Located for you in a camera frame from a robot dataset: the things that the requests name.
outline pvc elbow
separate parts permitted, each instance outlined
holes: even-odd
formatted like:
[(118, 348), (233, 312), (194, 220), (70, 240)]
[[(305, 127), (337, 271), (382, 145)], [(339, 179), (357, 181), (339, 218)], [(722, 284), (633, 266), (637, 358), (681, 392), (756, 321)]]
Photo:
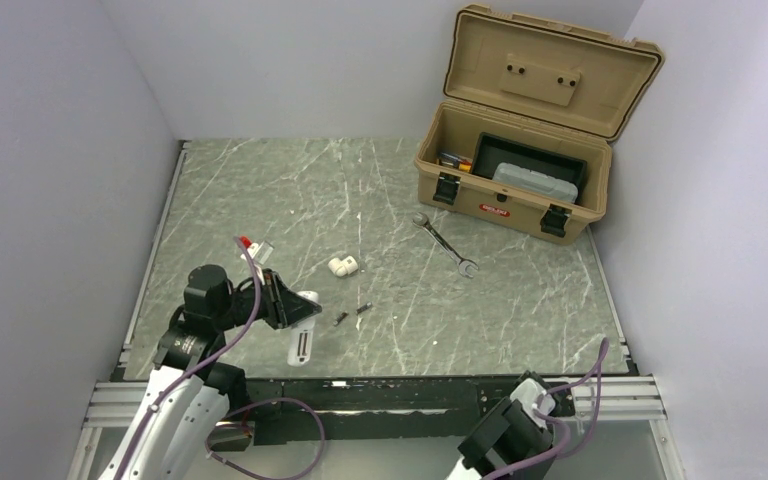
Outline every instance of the pvc elbow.
[(336, 257), (332, 258), (331, 261), (328, 262), (328, 269), (338, 277), (345, 277), (355, 273), (358, 269), (358, 265), (354, 257), (349, 255), (342, 260)]

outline tool box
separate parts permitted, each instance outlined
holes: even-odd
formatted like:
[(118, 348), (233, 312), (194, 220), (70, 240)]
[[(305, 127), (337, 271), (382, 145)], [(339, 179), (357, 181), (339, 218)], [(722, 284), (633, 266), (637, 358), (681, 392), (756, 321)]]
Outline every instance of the tool box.
[[(572, 243), (605, 215), (609, 143), (619, 137), (663, 62), (654, 43), (483, 5), (465, 7), (457, 15), (443, 87), (448, 98), (437, 108), (414, 161), (419, 201)], [(547, 161), (554, 161), (553, 154), (559, 161), (583, 161), (583, 177), (574, 179), (580, 182), (576, 200), (438, 160), (441, 152), (472, 158), (475, 169), (488, 148), (505, 148), (500, 139), (510, 142), (514, 153), (525, 148), (542, 152)]]

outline gray marble surface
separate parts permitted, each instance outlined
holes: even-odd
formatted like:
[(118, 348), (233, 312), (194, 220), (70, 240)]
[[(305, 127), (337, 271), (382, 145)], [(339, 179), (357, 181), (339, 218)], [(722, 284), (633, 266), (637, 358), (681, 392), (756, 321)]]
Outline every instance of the gray marble surface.
[[(266, 239), (267, 262), (294, 290), (320, 294), (311, 362), (287, 365), (289, 332), (257, 322), (223, 357), (252, 377), (583, 373), (607, 335), (604, 371), (625, 373), (618, 332), (587, 235), (567, 247), (416, 200), (419, 142), (248, 139), (189, 143), (132, 339), (127, 379), (147, 378), (154, 348), (202, 264), (248, 276), (232, 236)], [(411, 222), (428, 214), (474, 279)], [(361, 270), (337, 278), (334, 256)], [(375, 305), (340, 326), (341, 311)], [(229, 332), (229, 338), (235, 332)]]

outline combination wrench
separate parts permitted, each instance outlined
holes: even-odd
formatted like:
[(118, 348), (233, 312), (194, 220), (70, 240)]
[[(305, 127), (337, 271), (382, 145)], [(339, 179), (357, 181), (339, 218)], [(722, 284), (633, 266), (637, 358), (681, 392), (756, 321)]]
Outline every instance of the combination wrench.
[(470, 272), (468, 269), (474, 268), (475, 270), (478, 270), (478, 265), (475, 264), (472, 260), (468, 260), (466, 258), (463, 258), (462, 256), (458, 255), (458, 252), (455, 251), (454, 248), (452, 248), (451, 245), (449, 245), (449, 242), (447, 242), (443, 237), (440, 236), (439, 233), (437, 233), (437, 230), (434, 230), (434, 227), (431, 226), (431, 222), (428, 220), (428, 215), (424, 213), (417, 212), (416, 215), (413, 217), (413, 224), (417, 227), (425, 229), (426, 232), (428, 232), (429, 235), (431, 235), (431, 238), (433, 238), (438, 245), (443, 247), (443, 250), (446, 251), (447, 254), (449, 254), (450, 257), (452, 257), (452, 260), (455, 261), (456, 264), (458, 264), (458, 272), (463, 275), (466, 278), (472, 278), (472, 272)]

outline tool box latch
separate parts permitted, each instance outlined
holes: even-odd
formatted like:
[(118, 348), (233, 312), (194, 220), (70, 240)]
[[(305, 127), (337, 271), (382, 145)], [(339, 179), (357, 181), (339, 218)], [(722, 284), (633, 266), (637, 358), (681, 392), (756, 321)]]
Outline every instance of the tool box latch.
[(565, 237), (567, 232), (564, 226), (569, 218), (570, 210), (557, 205), (549, 205), (549, 210), (540, 219), (540, 231), (556, 237)]
[(432, 197), (435, 202), (442, 202), (449, 205), (455, 204), (455, 197), (458, 196), (458, 187), (461, 184), (461, 177), (441, 173), (437, 177), (437, 190)]

